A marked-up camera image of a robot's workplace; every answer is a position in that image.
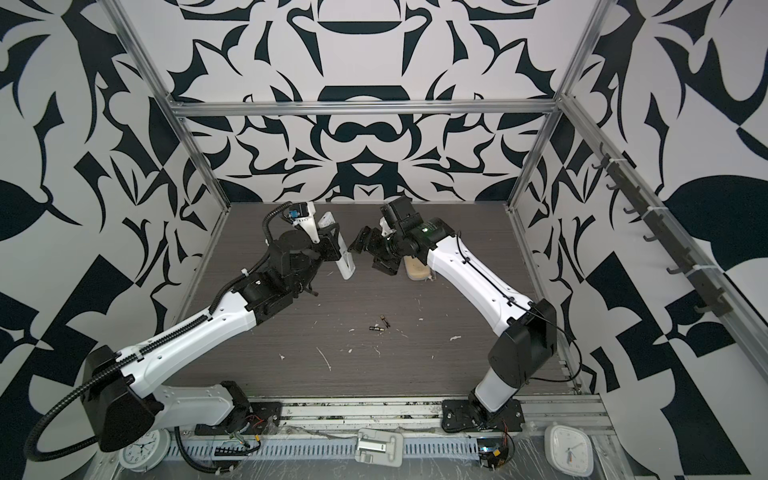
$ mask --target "round white clock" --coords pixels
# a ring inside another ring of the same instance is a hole
[[[565,425],[550,425],[544,438],[544,451],[550,465],[574,477],[592,475],[592,442],[586,433]]]
[[[120,450],[118,460],[129,470],[146,472],[160,463],[169,448],[170,433],[166,429],[153,430]]]

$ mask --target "table surface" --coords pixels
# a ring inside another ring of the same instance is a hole
[[[203,309],[220,286],[250,267],[266,250],[261,221],[273,204],[234,204],[200,279],[189,313]],[[364,225],[378,224],[377,204],[317,204],[350,243]],[[534,298],[511,223],[499,202],[416,204],[426,220],[442,218],[462,231],[466,246],[517,291]],[[275,238],[290,228],[273,221]],[[371,268],[355,255],[357,271],[344,280],[324,263],[313,289],[264,324],[212,349],[171,377],[175,386],[234,380],[249,396],[448,396],[466,395],[488,370],[495,341],[480,313],[445,278],[415,282],[401,265],[397,276]],[[383,333],[368,330],[382,324]],[[559,358],[538,376],[565,378]],[[523,394],[566,393],[567,385],[531,381]]]

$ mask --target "beige sponge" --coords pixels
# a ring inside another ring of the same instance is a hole
[[[427,280],[432,276],[432,271],[418,258],[406,257],[406,272],[411,280]]]

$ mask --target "patterned wallpaper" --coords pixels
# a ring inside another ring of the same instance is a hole
[[[619,0],[575,92],[763,315],[766,7]],[[564,119],[518,209],[585,385],[638,475],[762,478],[768,385],[597,162]]]
[[[220,208],[93,0],[0,7],[3,478],[62,478],[97,448],[22,444],[86,355],[169,326]],[[46,430],[92,435],[79,402]]]
[[[130,0],[185,101],[535,98],[594,0]]]
[[[192,118],[231,201],[506,200],[542,114]]]

